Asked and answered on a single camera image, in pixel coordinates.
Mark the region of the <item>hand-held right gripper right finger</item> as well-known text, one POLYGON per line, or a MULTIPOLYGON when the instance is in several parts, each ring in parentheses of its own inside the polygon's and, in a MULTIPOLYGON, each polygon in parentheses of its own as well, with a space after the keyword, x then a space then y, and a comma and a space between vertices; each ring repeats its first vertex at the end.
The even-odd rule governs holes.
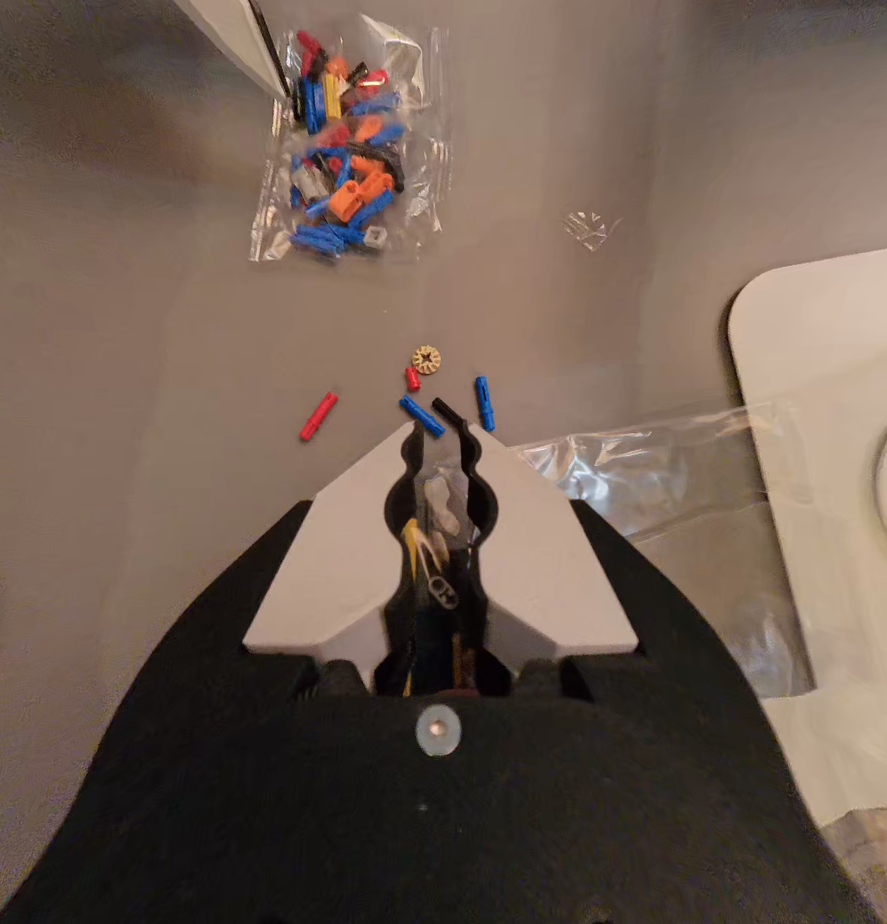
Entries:
POLYGON ((634 653, 638 638, 570 499, 479 425, 465 432, 471 472, 495 506, 477 553, 485 649, 516 676, 532 661, 634 653))

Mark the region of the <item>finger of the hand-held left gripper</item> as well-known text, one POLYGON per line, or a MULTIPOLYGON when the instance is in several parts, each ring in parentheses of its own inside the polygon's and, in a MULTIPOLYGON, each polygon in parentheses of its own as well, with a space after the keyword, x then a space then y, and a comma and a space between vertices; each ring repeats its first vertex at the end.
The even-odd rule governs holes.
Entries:
POLYGON ((176 1, 175 5, 272 98, 287 98, 287 78, 260 2, 176 1))

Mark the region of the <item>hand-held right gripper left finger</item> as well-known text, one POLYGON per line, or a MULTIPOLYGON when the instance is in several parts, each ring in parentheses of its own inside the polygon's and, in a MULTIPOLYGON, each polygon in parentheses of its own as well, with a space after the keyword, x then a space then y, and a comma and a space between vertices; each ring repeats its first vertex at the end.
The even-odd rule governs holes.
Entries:
POLYGON ((243 638, 255 654, 346 661, 364 683, 391 651, 383 613, 402 578, 403 548, 386 503, 407 472, 405 424, 319 491, 243 638))

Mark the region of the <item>large clear bag of lego parts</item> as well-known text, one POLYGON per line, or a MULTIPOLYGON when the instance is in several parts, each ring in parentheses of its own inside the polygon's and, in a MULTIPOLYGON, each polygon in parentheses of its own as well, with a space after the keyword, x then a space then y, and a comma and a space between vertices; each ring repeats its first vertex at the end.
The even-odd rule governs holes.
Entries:
POLYGON ((790 456, 795 432, 770 407, 512 450, 572 501, 637 636, 631 654, 592 656, 536 639, 521 662, 540 660, 578 699, 627 672, 703 706, 887 705, 887 610, 866 628, 880 612, 856 597, 853 527, 817 505, 804 471, 765 486, 753 433, 790 456))

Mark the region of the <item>clear bag of small lego pieces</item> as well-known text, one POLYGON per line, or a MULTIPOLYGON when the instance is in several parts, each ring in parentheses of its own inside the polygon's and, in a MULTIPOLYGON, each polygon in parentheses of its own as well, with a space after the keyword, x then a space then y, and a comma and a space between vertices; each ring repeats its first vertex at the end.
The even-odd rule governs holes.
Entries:
POLYGON ((277 50, 248 259, 417 260, 450 191, 449 30, 310 16, 277 50))

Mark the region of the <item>long red lego pin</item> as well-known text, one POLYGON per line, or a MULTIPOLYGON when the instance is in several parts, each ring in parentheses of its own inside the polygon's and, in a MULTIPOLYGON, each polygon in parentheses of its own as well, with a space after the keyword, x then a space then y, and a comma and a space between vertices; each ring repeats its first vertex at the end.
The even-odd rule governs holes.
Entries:
POLYGON ((298 434, 298 438, 301 442, 308 443, 313 439, 330 412, 338 403, 338 400, 339 396, 332 391, 328 391, 322 397, 298 434))

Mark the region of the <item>white rounded board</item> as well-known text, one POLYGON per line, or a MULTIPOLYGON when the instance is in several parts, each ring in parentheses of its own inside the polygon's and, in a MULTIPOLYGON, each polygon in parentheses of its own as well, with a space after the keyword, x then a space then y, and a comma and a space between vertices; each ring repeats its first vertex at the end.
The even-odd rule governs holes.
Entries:
POLYGON ((887 808, 887 248, 761 274, 728 335, 815 678, 765 708, 825 825, 887 808))

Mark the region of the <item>small clear plastic scrap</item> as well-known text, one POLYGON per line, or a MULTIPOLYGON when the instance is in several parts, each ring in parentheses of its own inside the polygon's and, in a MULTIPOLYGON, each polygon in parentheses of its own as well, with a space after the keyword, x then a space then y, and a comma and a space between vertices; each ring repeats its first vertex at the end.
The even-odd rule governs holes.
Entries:
POLYGON ((570 212, 563 221, 565 232, 589 253, 598 252, 621 224, 621 217, 607 218, 590 210, 570 212))

